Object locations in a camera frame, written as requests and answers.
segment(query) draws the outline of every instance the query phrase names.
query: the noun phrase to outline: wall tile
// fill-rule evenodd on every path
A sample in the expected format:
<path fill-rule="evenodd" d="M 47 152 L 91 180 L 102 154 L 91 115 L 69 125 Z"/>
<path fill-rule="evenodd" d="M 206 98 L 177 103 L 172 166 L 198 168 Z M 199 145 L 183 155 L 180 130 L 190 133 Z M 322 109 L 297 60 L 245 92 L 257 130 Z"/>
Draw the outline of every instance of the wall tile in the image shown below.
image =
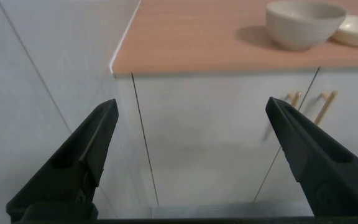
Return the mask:
<path fill-rule="evenodd" d="M 0 223 L 5 206 L 69 136 L 0 8 Z"/>

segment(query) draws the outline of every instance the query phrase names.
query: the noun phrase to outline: cabinet handle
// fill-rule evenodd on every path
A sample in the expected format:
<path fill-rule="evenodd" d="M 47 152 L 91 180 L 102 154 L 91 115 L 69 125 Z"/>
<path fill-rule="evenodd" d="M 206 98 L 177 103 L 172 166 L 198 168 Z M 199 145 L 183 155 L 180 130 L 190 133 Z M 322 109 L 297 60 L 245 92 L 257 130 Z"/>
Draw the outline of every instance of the cabinet handle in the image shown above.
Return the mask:
<path fill-rule="evenodd" d="M 335 100 L 335 97 L 337 94 L 338 94 L 337 91 L 332 91 L 329 96 L 327 96 L 325 93 L 320 94 L 320 97 L 324 98 L 324 100 L 326 100 L 326 102 L 325 102 L 323 108 L 321 109 L 320 113 L 318 113 L 316 120 L 314 121 L 314 123 L 316 125 L 319 125 L 319 123 L 323 119 L 324 115 L 327 113 L 328 108 L 331 106 L 331 104 Z"/>
<path fill-rule="evenodd" d="M 298 91 L 295 93 L 295 95 L 292 95 L 292 93 L 289 93 L 288 98 L 291 100 L 291 106 L 296 107 L 299 99 L 301 98 L 301 92 Z"/>

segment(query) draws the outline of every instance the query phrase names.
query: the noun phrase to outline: tile grout line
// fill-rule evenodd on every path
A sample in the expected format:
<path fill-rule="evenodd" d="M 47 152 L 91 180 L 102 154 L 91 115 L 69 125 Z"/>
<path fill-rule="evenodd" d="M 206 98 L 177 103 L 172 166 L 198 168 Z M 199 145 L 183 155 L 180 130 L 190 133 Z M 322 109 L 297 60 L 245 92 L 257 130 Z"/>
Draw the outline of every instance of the tile grout line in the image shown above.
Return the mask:
<path fill-rule="evenodd" d="M 132 25 L 132 21 L 133 21 L 134 18 L 135 18 L 135 15 L 136 15 L 136 13 L 137 13 L 137 11 L 138 11 L 138 9 L 139 9 L 139 6 L 140 6 L 140 3 L 141 3 L 141 2 L 142 2 L 142 0 L 139 0 L 139 2 L 137 3 L 137 6 L 136 6 L 136 8 L 135 8 L 135 11 L 134 11 L 134 13 L 132 14 L 131 19 L 129 19 L 128 26 L 126 27 L 124 33 L 122 34 L 121 40 L 118 42 L 118 46 L 117 46 L 116 50 L 114 51 L 114 53 L 113 53 L 113 55 L 112 55 L 112 57 L 111 57 L 111 60 L 110 60 L 110 62 L 109 62 L 109 69 L 110 69 L 110 73 L 111 73 L 112 75 L 114 74 L 114 71 L 112 70 L 112 65 L 113 65 L 114 61 L 116 60 L 116 57 L 117 57 L 117 55 L 118 55 L 118 51 L 121 49 L 121 45 L 122 45 L 122 43 L 123 43 L 123 41 L 124 41 L 124 39 L 125 39 L 125 37 L 126 37 L 126 35 L 127 35 L 127 33 L 128 33 L 129 28 L 130 28 L 131 25 Z"/>
<path fill-rule="evenodd" d="M 28 51 L 27 48 L 25 47 L 25 45 L 24 45 L 22 39 L 20 38 L 19 33 L 17 32 L 16 28 L 13 26 L 13 22 L 11 21 L 11 18 L 7 15 L 7 12 L 5 11 L 5 9 L 4 9 L 4 7 L 2 6 L 1 2 L 0 2 L 0 8 L 1 8 L 2 13 L 4 14 L 5 18 L 7 19 L 7 21 L 8 21 L 8 23 L 9 23 L 11 29 L 13 30 L 14 35 L 15 35 L 16 38 L 18 39 L 20 45 L 22 46 L 22 48 L 23 48 L 23 50 L 24 50 L 24 53 L 26 54 L 27 58 L 29 58 L 31 65 L 34 67 L 34 70 L 35 70 L 36 74 L 37 74 L 38 77 L 40 78 L 40 80 L 41 80 L 41 82 L 42 82 L 42 85 L 44 86 L 45 90 L 47 91 L 47 94 L 48 94 L 49 98 L 51 99 L 53 105 L 55 106 L 57 112 L 59 113 L 60 118 L 61 118 L 62 121 L 64 122 L 64 124 L 65 124 L 67 130 L 70 132 L 70 134 L 72 134 L 73 131 L 72 131 L 72 130 L 70 129 L 70 127 L 68 126 L 68 123 L 67 123 L 66 119 L 63 117 L 63 114 L 62 114 L 62 112 L 60 111 L 59 107 L 57 106 L 56 101 L 53 99 L 52 94 L 51 94 L 51 92 L 49 91 L 47 84 L 46 84 L 45 81 L 43 80 L 43 78 L 42 78 L 42 76 L 41 76 L 41 74 L 40 74 L 38 68 L 35 66 L 35 63 L 34 63 L 34 61 L 32 60 L 29 51 Z"/>
<path fill-rule="evenodd" d="M 155 188 L 155 182 L 154 182 L 154 175 L 153 175 L 152 163 L 150 162 L 149 148 L 147 147 L 146 135 L 145 135 L 145 133 L 144 133 L 144 126 L 143 126 L 142 114 L 140 113 L 139 100 L 138 100 L 138 98 L 137 98 L 135 78 L 134 78 L 134 74 L 133 74 L 133 73 L 132 73 L 132 81 L 134 82 L 134 90 L 135 90 L 135 96 L 136 96 L 137 109 L 139 110 L 140 124 L 142 125 L 142 132 L 143 132 L 144 144 L 145 144 L 145 146 L 146 146 L 147 158 L 148 158 L 148 160 L 149 160 L 150 172 L 151 172 L 151 174 L 152 174 L 152 180 L 153 180 L 153 185 L 154 185 L 155 199 L 156 199 L 156 201 L 157 201 L 157 206 L 159 207 L 160 204 L 159 204 L 159 202 L 158 202 L 157 189 Z"/>
<path fill-rule="evenodd" d="M 319 70 L 320 70 L 320 67 L 317 68 L 317 71 L 316 71 L 316 73 L 314 74 L 313 79 L 311 80 L 311 83 L 310 83 L 310 85 L 309 85 L 309 88 L 308 88 L 308 90 L 306 91 L 305 96 L 303 97 L 303 100 L 302 100 L 302 102 L 301 102 L 301 104 L 300 104 L 298 110 L 300 110 L 300 108 L 302 107 L 302 104 L 303 104 L 303 102 L 305 101 L 305 98 L 306 98 L 307 94 L 309 93 L 310 88 L 311 88 L 311 86 L 312 86 L 312 84 L 313 84 L 313 82 L 314 82 L 314 80 L 315 80 L 315 78 L 316 78 L 316 76 L 317 76 Z M 269 172 L 270 172 L 271 168 L 273 167 L 273 164 L 274 164 L 274 162 L 276 161 L 276 158 L 277 158 L 277 156 L 278 156 L 278 153 L 280 152 L 281 149 L 282 149 L 282 147 L 280 146 L 280 148 L 278 149 L 278 151 L 277 151 L 277 153 L 276 153 L 276 156 L 275 156 L 274 159 L 273 159 L 272 164 L 270 165 L 270 167 L 269 167 L 269 169 L 268 169 L 268 171 L 267 171 L 267 173 L 266 173 L 266 176 L 265 176 L 265 178 L 264 178 L 264 181 L 262 181 L 262 184 L 260 185 L 259 190 L 258 190 L 258 192 L 256 193 L 256 196 L 255 196 L 254 201 L 253 201 L 252 203 L 255 203 L 256 198 L 258 197 L 259 192 L 260 192 L 260 190 L 262 189 L 262 187 L 263 187 L 263 185 L 264 185 L 264 183 L 265 183 L 265 180 L 266 180 L 267 176 L 269 175 Z"/>
<path fill-rule="evenodd" d="M 281 150 L 281 146 L 280 146 L 280 148 L 278 149 L 278 151 L 277 151 L 277 153 L 276 153 L 276 156 L 275 156 L 274 159 L 273 159 L 273 162 L 271 163 L 270 167 L 268 168 L 268 171 L 267 171 L 267 173 L 266 173 L 266 176 L 265 176 L 265 178 L 264 178 L 264 181 L 262 181 L 262 184 L 260 185 L 259 190 L 258 190 L 258 192 L 256 193 L 255 198 L 254 198 L 254 200 L 252 201 L 252 203 L 255 203 L 256 198 L 258 197 L 258 195 L 259 195 L 259 193 L 260 193 L 260 190 L 262 190 L 262 187 L 263 187 L 263 185 L 264 185 L 264 183 L 265 183 L 265 181 L 266 181 L 266 179 L 267 179 L 267 176 L 269 175 L 270 170 L 271 170 L 272 167 L 273 167 L 274 161 L 276 160 L 276 158 L 277 158 L 278 153 L 280 152 L 280 150 Z"/>
<path fill-rule="evenodd" d="M 302 100 L 302 102 L 301 102 L 301 105 L 299 105 L 298 110 L 301 109 L 301 107 L 302 107 L 302 105 L 303 105 L 303 102 L 305 101 L 306 96 L 308 95 L 308 93 L 309 93 L 309 91 L 310 91 L 310 88 L 311 88 L 311 86 L 313 85 L 314 80 L 316 79 L 316 76 L 317 76 L 318 72 L 320 71 L 320 68 L 321 68 L 320 66 L 317 68 L 317 71 L 316 71 L 316 73 L 314 74 L 313 79 L 311 80 L 311 83 L 310 83 L 310 85 L 309 85 L 309 88 L 308 88 L 308 90 L 306 91 L 305 96 L 303 97 L 303 100 Z"/>

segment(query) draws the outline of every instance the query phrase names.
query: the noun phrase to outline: wooden countertop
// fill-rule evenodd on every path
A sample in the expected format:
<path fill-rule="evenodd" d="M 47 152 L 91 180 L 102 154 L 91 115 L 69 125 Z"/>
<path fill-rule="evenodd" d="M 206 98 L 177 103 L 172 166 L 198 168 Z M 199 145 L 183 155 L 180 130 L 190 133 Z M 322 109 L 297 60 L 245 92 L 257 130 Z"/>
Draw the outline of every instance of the wooden countertop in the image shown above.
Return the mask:
<path fill-rule="evenodd" d="M 278 48 L 265 31 L 269 0 L 142 0 L 115 74 L 358 66 L 358 48 L 326 42 Z M 358 0 L 331 0 L 358 14 Z"/>

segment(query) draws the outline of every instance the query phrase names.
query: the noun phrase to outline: cabinet door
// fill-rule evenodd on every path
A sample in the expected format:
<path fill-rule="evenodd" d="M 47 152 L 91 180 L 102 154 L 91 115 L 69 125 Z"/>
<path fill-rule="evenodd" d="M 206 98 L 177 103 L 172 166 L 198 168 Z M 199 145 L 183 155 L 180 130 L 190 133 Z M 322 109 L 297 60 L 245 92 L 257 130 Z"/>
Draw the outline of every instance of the cabinet door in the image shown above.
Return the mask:
<path fill-rule="evenodd" d="M 314 73 L 134 75 L 160 205 L 252 202 L 280 147 L 267 100 Z"/>
<path fill-rule="evenodd" d="M 320 69 L 300 111 L 315 121 L 325 103 L 321 93 L 329 96 L 332 91 L 337 91 L 337 96 L 319 127 L 358 156 L 358 68 Z M 307 203 L 282 151 L 273 163 L 257 197 L 257 201 L 266 200 Z"/>

